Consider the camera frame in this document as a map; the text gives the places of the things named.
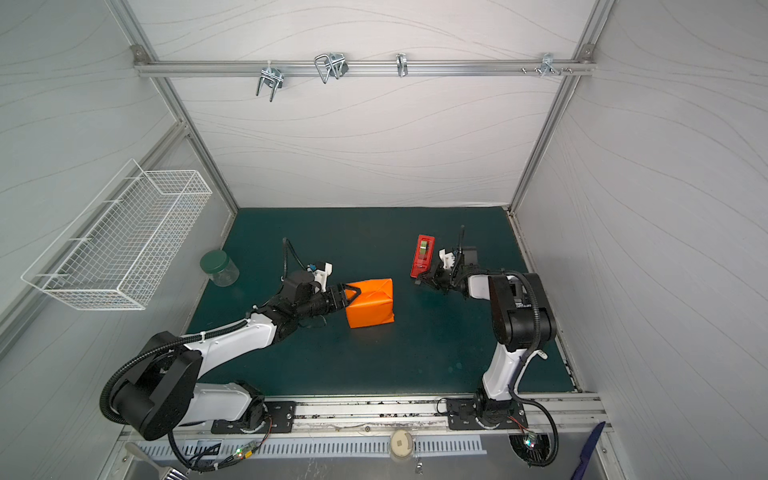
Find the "orange wrapping paper sheet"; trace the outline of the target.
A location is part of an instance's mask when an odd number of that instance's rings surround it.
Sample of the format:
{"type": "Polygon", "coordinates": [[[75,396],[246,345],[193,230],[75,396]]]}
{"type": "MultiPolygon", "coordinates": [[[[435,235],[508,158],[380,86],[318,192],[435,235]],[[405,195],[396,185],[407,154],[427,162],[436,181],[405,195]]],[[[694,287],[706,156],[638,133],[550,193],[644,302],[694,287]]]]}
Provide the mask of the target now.
{"type": "Polygon", "coordinates": [[[350,328],[359,329],[386,325],[395,321],[394,289],[391,279],[374,279],[355,282],[362,289],[361,295],[345,309],[350,328]]]}

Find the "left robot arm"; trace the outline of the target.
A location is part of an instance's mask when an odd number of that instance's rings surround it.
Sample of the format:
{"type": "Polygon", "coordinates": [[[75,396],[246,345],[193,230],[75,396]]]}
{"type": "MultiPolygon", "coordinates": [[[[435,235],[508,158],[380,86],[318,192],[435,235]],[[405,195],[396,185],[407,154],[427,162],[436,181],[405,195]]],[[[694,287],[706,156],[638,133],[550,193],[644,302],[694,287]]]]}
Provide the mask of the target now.
{"type": "Polygon", "coordinates": [[[284,340],[306,319],[346,309],[362,294],[352,284],[329,286],[326,278],[321,271],[294,271],[275,295],[242,320],[193,335],[154,335],[106,382],[99,397],[102,415],[132,426],[145,440],[206,422],[226,422],[243,431],[261,428],[267,409],[258,389],[243,381],[214,385],[200,379],[237,357],[284,340]]]}

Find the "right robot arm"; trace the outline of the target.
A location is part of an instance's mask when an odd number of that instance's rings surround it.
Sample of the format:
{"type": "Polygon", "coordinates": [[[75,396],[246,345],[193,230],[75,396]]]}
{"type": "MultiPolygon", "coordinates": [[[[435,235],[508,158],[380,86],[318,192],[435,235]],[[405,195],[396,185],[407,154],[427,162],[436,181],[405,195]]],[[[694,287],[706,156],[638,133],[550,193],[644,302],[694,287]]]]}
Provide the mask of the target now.
{"type": "Polygon", "coordinates": [[[477,263],[474,247],[435,251],[416,248],[411,278],[440,292],[490,303],[496,348],[481,380],[478,409],[510,407],[525,401],[519,383],[536,355],[557,335],[557,325],[539,274],[489,269],[477,263]]]}

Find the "red tape dispenser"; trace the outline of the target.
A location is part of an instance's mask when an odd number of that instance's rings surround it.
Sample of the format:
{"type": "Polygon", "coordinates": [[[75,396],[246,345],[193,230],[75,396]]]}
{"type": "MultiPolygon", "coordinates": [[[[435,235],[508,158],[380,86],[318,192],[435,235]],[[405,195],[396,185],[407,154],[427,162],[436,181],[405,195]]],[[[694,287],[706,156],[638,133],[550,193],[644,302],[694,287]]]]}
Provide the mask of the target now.
{"type": "Polygon", "coordinates": [[[435,238],[429,235],[420,234],[417,239],[417,245],[414,258],[411,265],[410,277],[418,279],[422,274],[427,273],[432,264],[435,238]]]}

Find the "green table mat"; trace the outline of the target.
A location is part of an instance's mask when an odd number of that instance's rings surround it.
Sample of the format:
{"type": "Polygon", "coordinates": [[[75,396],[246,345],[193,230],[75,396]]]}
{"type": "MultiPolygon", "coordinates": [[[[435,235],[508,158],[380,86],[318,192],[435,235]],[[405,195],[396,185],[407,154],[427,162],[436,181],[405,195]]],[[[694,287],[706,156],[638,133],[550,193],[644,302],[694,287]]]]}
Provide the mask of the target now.
{"type": "Polygon", "coordinates": [[[525,270],[499,207],[241,210],[224,244],[239,278],[207,286],[191,331],[239,320],[275,294],[284,240],[303,262],[331,263],[332,283],[391,279],[394,322],[353,329],[340,312],[311,319],[286,340],[211,370],[205,381],[244,381],[269,396],[473,392],[496,345],[490,305],[412,280],[421,234],[443,249],[476,247],[484,268],[525,270]]]}

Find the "green lidded glass jar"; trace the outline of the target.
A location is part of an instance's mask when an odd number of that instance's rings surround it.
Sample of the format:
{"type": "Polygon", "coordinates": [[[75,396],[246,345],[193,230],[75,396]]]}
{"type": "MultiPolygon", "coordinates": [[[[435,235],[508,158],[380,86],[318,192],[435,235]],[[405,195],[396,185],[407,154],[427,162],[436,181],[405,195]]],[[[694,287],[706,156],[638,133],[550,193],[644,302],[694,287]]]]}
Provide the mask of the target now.
{"type": "Polygon", "coordinates": [[[205,253],[199,260],[199,266],[214,285],[222,288],[233,285],[240,275],[238,267],[223,250],[205,253]]]}

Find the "metal U-bolt clamp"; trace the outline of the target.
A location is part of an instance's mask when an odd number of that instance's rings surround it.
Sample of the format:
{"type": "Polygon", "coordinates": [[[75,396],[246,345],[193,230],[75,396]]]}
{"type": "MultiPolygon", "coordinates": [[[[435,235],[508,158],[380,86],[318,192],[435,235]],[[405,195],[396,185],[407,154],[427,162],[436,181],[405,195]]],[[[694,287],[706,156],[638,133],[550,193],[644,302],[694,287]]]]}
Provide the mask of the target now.
{"type": "Polygon", "coordinates": [[[256,96],[263,91],[269,91],[269,102],[273,102],[276,92],[283,87],[284,75],[281,70],[268,65],[260,72],[256,87],[256,96]]]}
{"type": "Polygon", "coordinates": [[[323,53],[314,58],[314,66],[323,84],[331,78],[339,80],[349,71],[346,57],[343,53],[323,53]]]}

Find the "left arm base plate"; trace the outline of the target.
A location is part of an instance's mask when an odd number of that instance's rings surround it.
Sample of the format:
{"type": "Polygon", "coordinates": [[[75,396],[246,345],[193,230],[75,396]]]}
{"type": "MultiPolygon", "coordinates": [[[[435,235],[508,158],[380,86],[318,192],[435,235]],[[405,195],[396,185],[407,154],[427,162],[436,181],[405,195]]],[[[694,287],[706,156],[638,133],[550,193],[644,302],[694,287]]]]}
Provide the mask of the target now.
{"type": "Polygon", "coordinates": [[[292,401],[257,401],[249,406],[237,420],[215,420],[213,434],[264,434],[290,433],[295,419],[297,404],[292,401]]]}

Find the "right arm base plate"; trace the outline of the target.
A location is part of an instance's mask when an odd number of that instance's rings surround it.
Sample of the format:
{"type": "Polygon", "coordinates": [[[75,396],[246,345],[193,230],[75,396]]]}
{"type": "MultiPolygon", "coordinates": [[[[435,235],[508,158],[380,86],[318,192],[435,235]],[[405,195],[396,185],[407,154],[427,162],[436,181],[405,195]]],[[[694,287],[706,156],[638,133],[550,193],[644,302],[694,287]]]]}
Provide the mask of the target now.
{"type": "Polygon", "coordinates": [[[523,405],[514,400],[448,398],[446,411],[448,428],[452,431],[528,429],[523,405]]]}

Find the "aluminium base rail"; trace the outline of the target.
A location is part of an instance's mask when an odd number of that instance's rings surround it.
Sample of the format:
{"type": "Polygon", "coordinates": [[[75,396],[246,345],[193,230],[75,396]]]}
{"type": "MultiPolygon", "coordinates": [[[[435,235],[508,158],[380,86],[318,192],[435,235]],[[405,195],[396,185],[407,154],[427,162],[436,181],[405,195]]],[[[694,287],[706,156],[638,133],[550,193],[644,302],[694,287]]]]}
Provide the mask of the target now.
{"type": "MultiPolygon", "coordinates": [[[[320,435],[383,435],[397,429],[415,434],[458,434],[448,428],[446,400],[448,398],[472,398],[471,395],[417,395],[417,396],[297,396],[268,397],[264,401],[292,401],[297,404],[295,419],[290,433],[273,433],[296,436],[320,435]]],[[[539,409],[523,405],[528,429],[513,430],[469,430],[483,434],[521,434],[533,431],[539,434],[549,432],[551,425],[547,415],[539,409]]],[[[225,413],[214,413],[208,408],[205,413],[189,413],[179,426],[173,428],[181,439],[194,435],[212,434],[215,420],[229,420],[225,413]]]]}

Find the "blue handled tool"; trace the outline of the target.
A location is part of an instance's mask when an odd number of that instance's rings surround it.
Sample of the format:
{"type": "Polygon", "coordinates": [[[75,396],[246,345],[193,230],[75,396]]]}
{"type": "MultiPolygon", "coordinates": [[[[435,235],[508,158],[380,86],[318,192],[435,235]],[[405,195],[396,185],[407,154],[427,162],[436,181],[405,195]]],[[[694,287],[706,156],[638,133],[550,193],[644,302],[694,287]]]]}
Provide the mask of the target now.
{"type": "Polygon", "coordinates": [[[598,441],[604,431],[605,426],[606,426],[605,421],[600,422],[590,432],[580,452],[579,463],[570,477],[571,480],[584,479],[584,476],[590,464],[591,458],[595,452],[598,441]]]}

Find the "metal bracket with bolts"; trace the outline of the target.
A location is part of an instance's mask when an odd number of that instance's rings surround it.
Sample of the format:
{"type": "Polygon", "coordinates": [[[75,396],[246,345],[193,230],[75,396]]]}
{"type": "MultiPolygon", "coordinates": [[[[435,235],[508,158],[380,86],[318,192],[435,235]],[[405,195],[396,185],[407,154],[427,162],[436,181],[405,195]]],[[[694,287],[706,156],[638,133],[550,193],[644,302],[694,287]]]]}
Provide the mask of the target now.
{"type": "Polygon", "coordinates": [[[536,65],[523,66],[520,72],[526,76],[562,77],[571,76],[574,70],[569,61],[555,59],[551,53],[546,53],[536,65]]]}

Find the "aluminium crossbar rail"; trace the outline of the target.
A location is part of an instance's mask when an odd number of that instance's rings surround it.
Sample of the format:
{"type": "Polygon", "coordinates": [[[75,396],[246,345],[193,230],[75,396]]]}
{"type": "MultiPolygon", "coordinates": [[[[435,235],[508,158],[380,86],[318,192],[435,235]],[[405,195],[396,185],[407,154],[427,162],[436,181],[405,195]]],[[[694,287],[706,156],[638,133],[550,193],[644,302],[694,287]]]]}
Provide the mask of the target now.
{"type": "MultiPolygon", "coordinates": [[[[536,65],[539,58],[527,60],[408,60],[406,77],[496,77],[526,76],[523,66],[536,65]]],[[[595,62],[569,61],[571,76],[591,75],[595,62]]],[[[347,60],[347,78],[398,77],[395,57],[385,60],[347,60]]],[[[282,71],[285,78],[318,78],[312,60],[291,61],[156,61],[136,63],[135,71],[145,78],[257,78],[263,68],[271,65],[282,71]]]]}

